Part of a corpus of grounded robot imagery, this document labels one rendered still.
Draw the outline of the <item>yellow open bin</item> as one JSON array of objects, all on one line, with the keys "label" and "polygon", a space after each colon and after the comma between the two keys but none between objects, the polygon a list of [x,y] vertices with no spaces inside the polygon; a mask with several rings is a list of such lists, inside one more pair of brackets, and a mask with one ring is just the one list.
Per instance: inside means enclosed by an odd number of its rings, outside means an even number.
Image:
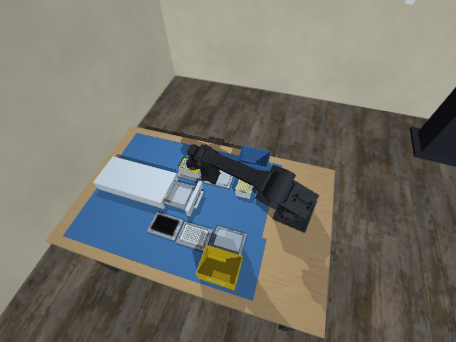
[{"label": "yellow open bin", "polygon": [[201,280],[235,291],[242,265],[242,257],[241,255],[206,245],[196,274]]}]

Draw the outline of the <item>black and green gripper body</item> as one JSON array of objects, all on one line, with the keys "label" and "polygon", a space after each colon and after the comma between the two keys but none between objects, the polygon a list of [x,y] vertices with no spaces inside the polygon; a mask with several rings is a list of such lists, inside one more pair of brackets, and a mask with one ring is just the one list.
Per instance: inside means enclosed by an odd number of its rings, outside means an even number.
[{"label": "black and green gripper body", "polygon": [[[206,168],[207,169],[207,168]],[[209,181],[211,184],[216,184],[218,177],[220,175],[219,169],[207,169],[209,173],[209,177],[201,176],[202,181]]]}]

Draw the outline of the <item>blue bench mat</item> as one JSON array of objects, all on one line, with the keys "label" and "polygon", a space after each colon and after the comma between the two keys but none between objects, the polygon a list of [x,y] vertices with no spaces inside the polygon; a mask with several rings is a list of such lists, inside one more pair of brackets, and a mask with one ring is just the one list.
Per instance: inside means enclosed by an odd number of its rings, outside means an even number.
[{"label": "blue bench mat", "polygon": [[[178,173],[183,159],[189,158],[189,147],[136,133],[119,158]],[[255,187],[250,199],[236,196],[238,180],[233,177],[229,189],[202,181],[204,194],[191,216],[170,205],[161,209],[96,188],[63,236],[253,301],[267,240],[262,235],[269,206],[255,199]],[[175,241],[147,232],[156,212],[213,229],[208,246],[217,226],[247,234],[235,291],[198,278],[204,251],[175,243],[180,231]]]}]

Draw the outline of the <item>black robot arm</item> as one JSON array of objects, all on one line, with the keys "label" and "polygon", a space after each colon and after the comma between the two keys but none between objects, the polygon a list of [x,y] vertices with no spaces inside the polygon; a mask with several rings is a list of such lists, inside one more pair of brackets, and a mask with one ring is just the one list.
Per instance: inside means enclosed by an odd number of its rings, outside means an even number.
[{"label": "black robot arm", "polygon": [[283,215],[284,221],[301,225],[319,197],[295,181],[293,172],[279,166],[273,165],[270,171],[257,170],[221,155],[206,144],[190,145],[187,152],[186,165],[191,171],[200,169],[202,176],[209,177],[207,169],[215,168],[252,185],[258,190],[255,199],[275,210],[279,207],[278,213]]}]

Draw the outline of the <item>blue open-top box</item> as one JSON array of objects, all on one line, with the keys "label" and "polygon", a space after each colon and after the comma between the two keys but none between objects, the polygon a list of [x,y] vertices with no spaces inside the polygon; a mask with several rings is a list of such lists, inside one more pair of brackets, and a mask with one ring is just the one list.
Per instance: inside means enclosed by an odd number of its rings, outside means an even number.
[{"label": "blue open-top box", "polygon": [[267,171],[270,151],[242,146],[237,162],[257,170]]}]

